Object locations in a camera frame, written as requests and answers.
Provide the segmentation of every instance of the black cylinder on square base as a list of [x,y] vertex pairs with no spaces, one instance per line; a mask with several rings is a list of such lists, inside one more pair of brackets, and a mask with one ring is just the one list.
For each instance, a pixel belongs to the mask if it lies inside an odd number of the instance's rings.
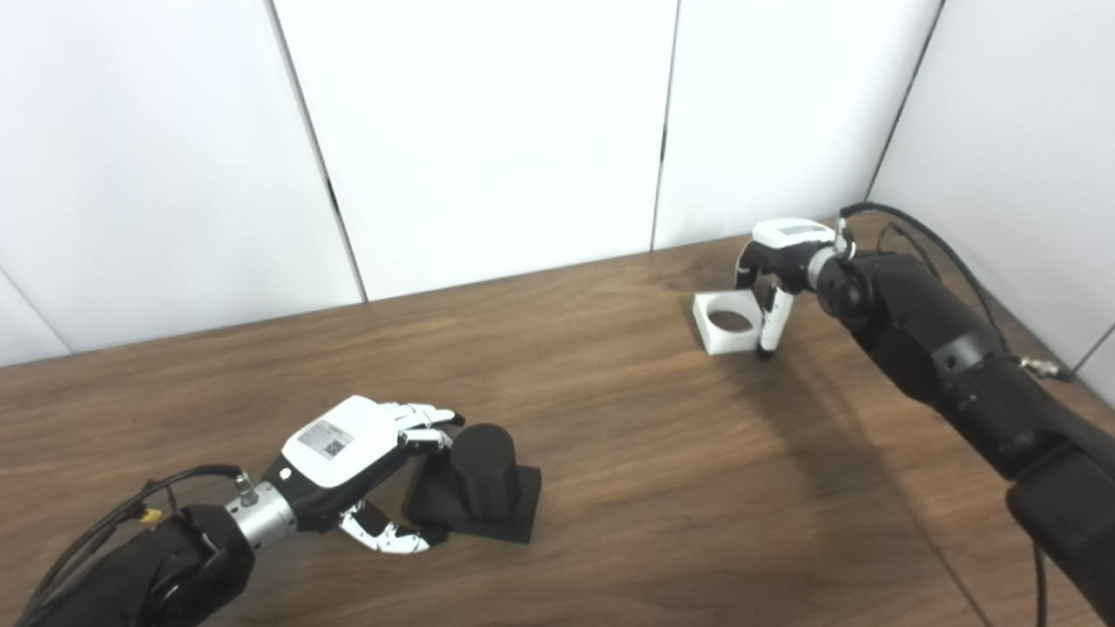
[[525,544],[541,490],[542,471],[517,464],[511,435],[478,424],[462,431],[448,454],[426,459],[406,515],[418,527]]

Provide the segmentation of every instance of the black cylinder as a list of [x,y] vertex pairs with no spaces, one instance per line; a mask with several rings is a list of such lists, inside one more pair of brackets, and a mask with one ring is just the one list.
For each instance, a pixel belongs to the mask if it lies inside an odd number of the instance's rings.
[[460,502],[475,520],[508,518],[518,504],[515,443],[496,425],[471,426],[457,435],[449,452]]

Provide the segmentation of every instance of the black square base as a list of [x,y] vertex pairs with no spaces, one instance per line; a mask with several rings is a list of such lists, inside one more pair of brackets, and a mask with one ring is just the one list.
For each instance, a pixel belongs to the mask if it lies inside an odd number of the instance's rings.
[[442,527],[454,533],[529,544],[531,531],[534,530],[534,512],[539,509],[539,493],[542,491],[542,470],[533,466],[516,469],[518,507],[504,521],[483,522],[473,520],[462,505],[457,476],[449,463],[449,455],[428,455],[405,514],[417,527]]

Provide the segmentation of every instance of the circular hole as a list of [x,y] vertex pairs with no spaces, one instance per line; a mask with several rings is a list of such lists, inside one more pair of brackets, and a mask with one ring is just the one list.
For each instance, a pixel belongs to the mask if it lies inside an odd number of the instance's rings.
[[746,331],[752,328],[752,324],[747,321],[747,318],[735,311],[709,311],[708,321],[716,325],[719,329],[731,332]]

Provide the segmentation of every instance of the robotic arm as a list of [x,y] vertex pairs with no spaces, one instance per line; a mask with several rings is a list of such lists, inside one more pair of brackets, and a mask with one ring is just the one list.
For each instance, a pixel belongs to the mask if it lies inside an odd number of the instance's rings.
[[914,257],[856,257],[843,232],[772,220],[740,255],[737,288],[760,274],[776,278],[760,357],[777,348],[794,296],[814,292],[903,394],[941,414],[1011,482],[1015,520],[1115,626],[1115,440],[1050,396],[998,330]]
[[[251,485],[236,466],[198,466],[183,473],[224,474],[236,481],[241,495],[224,507],[183,508],[68,583],[61,585],[65,575],[54,582],[58,569],[52,569],[17,625],[193,627],[244,590],[260,552],[294,532],[324,533],[340,527],[376,551],[429,549],[446,539],[444,530],[396,524],[363,496],[408,455],[448,450],[453,441],[438,428],[447,424],[462,425],[464,419],[429,405],[352,396],[294,433],[259,485]],[[114,512],[106,520],[118,524],[145,511],[140,499],[130,505],[138,509],[118,508],[123,515]],[[128,509],[133,515],[127,515]],[[97,546],[86,549],[85,557]],[[57,566],[65,566],[68,557]]]

